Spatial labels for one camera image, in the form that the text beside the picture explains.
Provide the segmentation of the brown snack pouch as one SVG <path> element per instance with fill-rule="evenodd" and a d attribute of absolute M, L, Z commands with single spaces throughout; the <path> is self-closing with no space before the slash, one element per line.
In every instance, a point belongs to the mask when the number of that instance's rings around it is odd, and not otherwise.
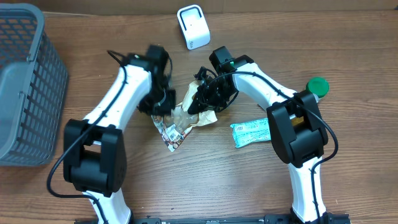
<path fill-rule="evenodd" d="M 189 84 L 188 91 L 183 101 L 175 106 L 171 115 L 152 115 L 154 125 L 161 134 L 162 140 L 170 152 L 174 152 L 174 150 L 183 143 L 192 128 L 215 123 L 218 120 L 216 113 L 212 110 L 198 114 L 188 113 L 188 109 L 193 103 L 193 97 L 198 87 L 199 81 L 194 81 Z"/>

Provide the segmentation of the teal snack wrapper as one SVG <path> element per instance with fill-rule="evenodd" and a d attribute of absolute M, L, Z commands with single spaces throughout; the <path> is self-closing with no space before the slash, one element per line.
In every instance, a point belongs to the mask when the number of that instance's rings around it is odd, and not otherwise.
<path fill-rule="evenodd" d="M 244 147 L 254 142 L 271 140 L 268 118 L 234 123 L 230 125 L 230 128 L 233 130 L 232 136 L 236 148 Z"/>

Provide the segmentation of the green lid jar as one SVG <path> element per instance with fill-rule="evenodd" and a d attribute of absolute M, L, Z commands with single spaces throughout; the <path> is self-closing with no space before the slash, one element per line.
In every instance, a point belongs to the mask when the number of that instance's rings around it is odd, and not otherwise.
<path fill-rule="evenodd" d="M 307 82 L 305 89 L 317 95 L 319 98 L 323 98 L 328 94 L 330 85 L 327 80 L 322 77 L 313 77 Z"/>

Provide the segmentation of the yellow dish soap bottle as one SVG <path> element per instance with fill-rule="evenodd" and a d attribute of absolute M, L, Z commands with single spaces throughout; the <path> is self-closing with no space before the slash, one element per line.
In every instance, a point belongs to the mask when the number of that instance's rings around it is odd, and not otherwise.
<path fill-rule="evenodd" d="M 304 117 L 297 117 L 295 116 L 294 118 L 291 119 L 291 123 L 293 126 L 298 126 L 304 122 Z"/>

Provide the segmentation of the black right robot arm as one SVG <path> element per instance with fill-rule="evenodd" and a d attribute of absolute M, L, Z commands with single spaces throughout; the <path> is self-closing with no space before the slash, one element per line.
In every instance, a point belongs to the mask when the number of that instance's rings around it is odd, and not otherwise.
<path fill-rule="evenodd" d="M 294 201 L 293 222 L 327 223 L 322 201 L 320 163 L 328 143 L 318 98 L 308 90 L 296 92 L 268 77 L 247 55 L 234 58 L 225 46 L 209 60 L 216 75 L 202 67 L 195 75 L 200 85 L 188 107 L 189 114 L 227 108 L 239 92 L 250 96 L 267 113 L 272 147 L 290 172 Z"/>

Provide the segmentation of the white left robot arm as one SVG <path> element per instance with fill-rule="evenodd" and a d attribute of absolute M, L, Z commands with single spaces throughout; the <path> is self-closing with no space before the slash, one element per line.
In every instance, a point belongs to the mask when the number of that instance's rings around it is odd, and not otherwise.
<path fill-rule="evenodd" d="M 117 78 L 93 111 L 68 121 L 59 163 L 77 197 L 93 206 L 93 223 L 133 223 L 121 190 L 127 172 L 124 130 L 135 110 L 149 116 L 171 114 L 175 90 L 164 70 L 172 60 L 158 45 L 150 45 L 145 55 L 108 53 L 119 64 Z"/>

